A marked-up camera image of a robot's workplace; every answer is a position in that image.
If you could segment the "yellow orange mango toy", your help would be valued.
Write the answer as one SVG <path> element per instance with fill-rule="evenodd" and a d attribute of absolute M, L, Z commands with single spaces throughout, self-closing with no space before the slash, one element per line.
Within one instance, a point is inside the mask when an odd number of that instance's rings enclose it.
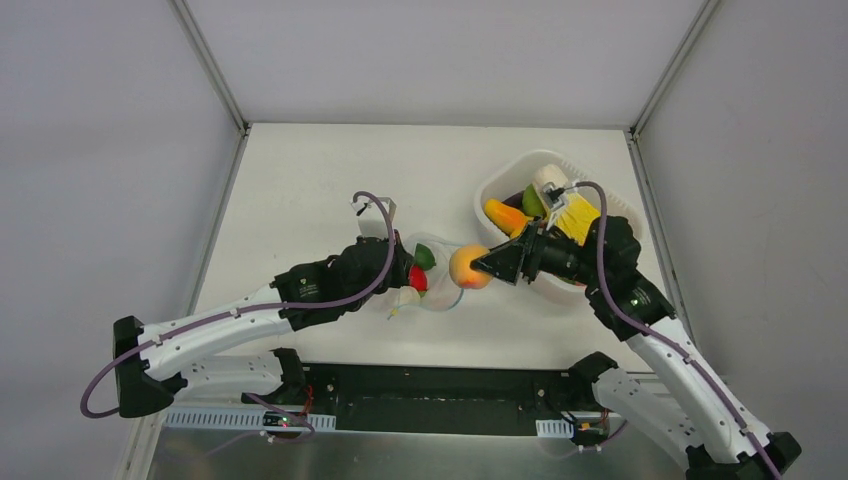
<path fill-rule="evenodd" d="M 521 210 L 494 198 L 484 203 L 483 212 L 488 220 L 509 238 L 519 236 L 531 221 Z"/>

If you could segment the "orange fruit toy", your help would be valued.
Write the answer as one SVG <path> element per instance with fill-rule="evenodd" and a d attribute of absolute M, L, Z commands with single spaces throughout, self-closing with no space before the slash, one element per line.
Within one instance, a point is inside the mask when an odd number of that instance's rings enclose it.
<path fill-rule="evenodd" d="M 470 244 L 458 248 L 450 257 L 449 276 L 453 283 L 461 289 L 480 290 L 489 285 L 492 276 L 472 268 L 471 263 L 485 254 L 489 249 Z"/>

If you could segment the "red apple toy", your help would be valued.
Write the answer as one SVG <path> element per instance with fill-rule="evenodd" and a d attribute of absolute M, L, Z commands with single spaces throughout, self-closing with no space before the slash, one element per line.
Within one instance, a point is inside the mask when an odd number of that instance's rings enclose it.
<path fill-rule="evenodd" d="M 417 265 L 411 267 L 408 274 L 408 281 L 409 285 L 419 293 L 429 290 L 429 282 L 426 272 Z"/>

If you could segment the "dark green avocado toy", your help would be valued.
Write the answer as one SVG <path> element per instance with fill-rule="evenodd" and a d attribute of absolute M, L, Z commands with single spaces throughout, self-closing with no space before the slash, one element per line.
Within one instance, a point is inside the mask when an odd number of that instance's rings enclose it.
<path fill-rule="evenodd" d="M 423 271 L 429 271 L 437 265 L 432 250 L 425 244 L 418 243 L 414 251 L 415 265 Z"/>

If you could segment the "clear zip top bag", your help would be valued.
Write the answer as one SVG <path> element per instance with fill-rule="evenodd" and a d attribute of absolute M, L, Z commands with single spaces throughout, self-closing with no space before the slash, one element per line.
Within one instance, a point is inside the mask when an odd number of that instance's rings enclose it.
<path fill-rule="evenodd" d="M 412 312 L 423 310 L 428 312 L 446 312 L 458 306 L 463 298 L 464 290 L 457 287 L 449 276 L 449 261 L 451 255 L 460 247 L 458 242 L 446 240 L 436 235 L 418 232 L 411 234 L 404 240 L 404 248 L 413 254 L 418 243 L 427 245 L 435 255 L 437 265 L 429 271 L 425 271 L 429 290 L 420 293 L 421 304 L 416 307 L 403 307 L 394 309 L 399 289 L 391 289 L 387 293 L 377 297 L 377 305 L 386 314 L 387 320 Z"/>

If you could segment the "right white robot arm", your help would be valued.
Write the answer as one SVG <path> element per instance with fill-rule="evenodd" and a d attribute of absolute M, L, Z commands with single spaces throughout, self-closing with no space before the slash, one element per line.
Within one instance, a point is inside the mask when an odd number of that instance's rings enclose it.
<path fill-rule="evenodd" d="M 595 317 L 653 370 L 675 402 L 664 403 L 595 352 L 568 371 L 573 405 L 619 414 L 681 464 L 688 479 L 781 478 L 800 457 L 799 442 L 770 430 L 721 381 L 664 294 L 638 270 L 640 252 L 624 217 L 594 220 L 583 244 L 533 221 L 517 237 L 473 255 L 469 266 L 509 284 L 541 273 L 583 284 Z"/>

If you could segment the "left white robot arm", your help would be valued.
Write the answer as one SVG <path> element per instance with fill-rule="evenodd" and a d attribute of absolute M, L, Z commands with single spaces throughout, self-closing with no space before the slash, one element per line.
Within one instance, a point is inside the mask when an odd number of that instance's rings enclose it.
<path fill-rule="evenodd" d="M 306 387 L 295 350 L 230 356 L 228 350 L 356 312 L 374 295 L 409 284 L 414 256 L 398 241 L 360 237 L 338 255 L 299 264 L 240 300 L 178 320 L 113 324 L 117 413 L 138 418 L 191 397 L 258 396 L 293 404 Z"/>

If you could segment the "yellow napa cabbage toy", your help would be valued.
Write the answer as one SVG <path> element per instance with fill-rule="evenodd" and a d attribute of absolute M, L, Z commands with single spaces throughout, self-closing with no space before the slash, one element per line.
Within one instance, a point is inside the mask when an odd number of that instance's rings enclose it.
<path fill-rule="evenodd" d="M 540 187 L 547 182 L 553 182 L 558 186 L 573 183 L 561 168 L 555 164 L 545 165 L 534 173 L 532 185 L 537 194 Z M 569 207 L 558 219 L 556 225 L 551 230 L 546 230 L 551 233 L 564 235 L 566 238 L 575 241 L 578 245 L 583 246 L 592 223 L 600 217 L 600 210 L 579 194 L 577 189 L 570 193 L 569 200 L 571 201 Z"/>

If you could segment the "light green fruit toy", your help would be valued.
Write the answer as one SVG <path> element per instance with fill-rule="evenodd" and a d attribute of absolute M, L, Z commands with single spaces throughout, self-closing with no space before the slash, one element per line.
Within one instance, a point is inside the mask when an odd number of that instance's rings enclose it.
<path fill-rule="evenodd" d="M 547 211 L 533 185 L 528 185 L 522 193 L 521 210 L 528 217 L 545 217 Z"/>

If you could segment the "purple eggplant toy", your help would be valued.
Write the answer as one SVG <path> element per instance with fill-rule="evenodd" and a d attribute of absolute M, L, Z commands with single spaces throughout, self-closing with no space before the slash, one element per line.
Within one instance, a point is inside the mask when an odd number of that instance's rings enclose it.
<path fill-rule="evenodd" d="M 522 203 L 523 203 L 523 197 L 524 197 L 524 192 L 519 191 L 519 192 L 516 192 L 515 194 L 507 197 L 503 201 L 503 203 L 508 205 L 508 206 L 511 206 L 513 208 L 521 209 Z"/>

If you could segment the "white plastic basin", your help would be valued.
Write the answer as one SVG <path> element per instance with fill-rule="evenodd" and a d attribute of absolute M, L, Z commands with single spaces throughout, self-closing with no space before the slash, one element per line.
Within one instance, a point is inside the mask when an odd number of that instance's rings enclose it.
<path fill-rule="evenodd" d="M 508 240 L 508 237 L 484 214 L 483 206 L 485 202 L 491 198 L 504 200 L 523 191 L 525 187 L 532 183 L 536 171 L 547 165 L 558 166 L 570 180 L 600 181 L 594 171 L 586 169 L 572 158 L 555 151 L 539 149 L 521 155 L 484 180 L 474 195 L 473 210 L 478 221 L 478 231 L 483 245 L 494 247 Z M 606 188 L 605 192 L 608 199 L 608 213 L 627 218 L 634 230 L 635 238 L 641 244 L 648 243 L 652 237 L 648 232 L 645 214 L 640 209 L 634 208 L 625 197 L 620 195 L 619 191 Z M 531 284 L 523 282 L 521 287 L 534 291 L 554 304 L 585 303 L 582 287 L 568 284 L 547 273 L 540 274 Z"/>

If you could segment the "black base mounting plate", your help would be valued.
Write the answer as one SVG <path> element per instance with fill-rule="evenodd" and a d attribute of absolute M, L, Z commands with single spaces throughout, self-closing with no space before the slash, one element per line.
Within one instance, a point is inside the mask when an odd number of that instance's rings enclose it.
<path fill-rule="evenodd" d="M 539 420 L 591 409 L 563 371 L 311 363 L 264 396 L 331 415 L 342 431 L 533 436 Z"/>

